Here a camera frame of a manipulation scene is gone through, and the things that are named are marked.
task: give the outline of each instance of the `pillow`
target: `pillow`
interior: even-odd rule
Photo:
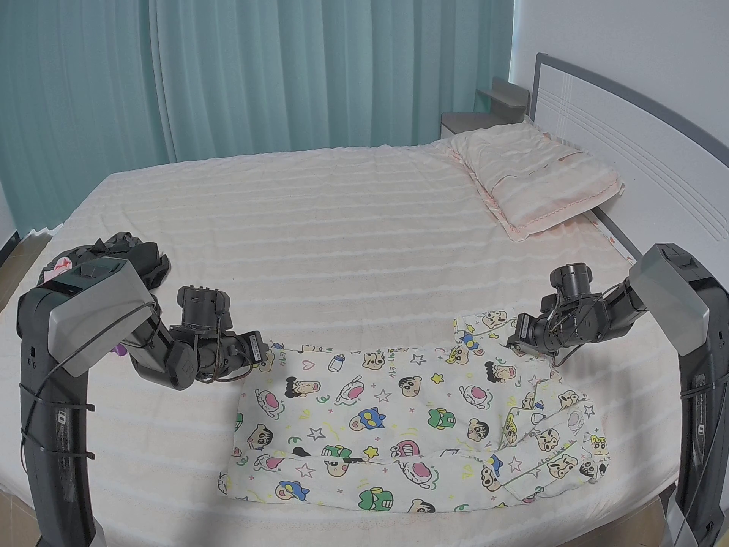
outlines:
[[[623,180],[606,162],[552,139],[530,122],[463,132],[448,143],[515,242],[623,190]]]

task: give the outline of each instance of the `nightstand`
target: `nightstand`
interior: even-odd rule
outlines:
[[[494,77],[491,89],[476,93],[491,100],[489,113],[450,112],[440,116],[440,138],[457,133],[490,128],[506,123],[520,123],[529,107],[529,90]]]

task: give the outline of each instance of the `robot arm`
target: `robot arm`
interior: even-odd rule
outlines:
[[[520,314],[510,346],[557,355],[561,348],[622,336],[650,311],[679,353],[682,442],[677,490],[671,498],[667,545],[714,545],[729,518],[729,294],[690,253],[654,245],[621,284],[590,293],[584,263],[554,270],[556,295],[542,299],[537,318]]]
[[[116,258],[82,263],[18,302],[21,432],[39,545],[105,545],[89,496],[86,396],[87,371],[108,351],[123,341],[141,377],[182,390],[221,381],[268,350],[260,333],[228,330],[224,292],[182,287],[178,303],[182,323],[168,330],[132,264]]]

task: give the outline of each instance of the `crumpled black fabric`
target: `crumpled black fabric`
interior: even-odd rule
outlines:
[[[102,258],[106,255],[131,261],[147,289],[159,287],[170,270],[169,258],[166,255],[159,254],[156,243],[142,243],[141,239],[133,236],[128,231],[118,232],[106,242],[102,242],[99,238],[94,245],[81,245],[72,250],[59,253],[43,268],[37,285],[40,286],[44,282],[44,272],[53,269],[55,263],[62,257],[67,257],[76,267],[84,261]]]

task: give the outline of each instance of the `cartoon print shirt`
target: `cartoon print shirt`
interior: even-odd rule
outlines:
[[[514,326],[512,310],[458,318],[437,349],[272,343],[243,382],[221,492],[421,513],[597,482],[609,453],[594,403],[547,358],[506,348]]]

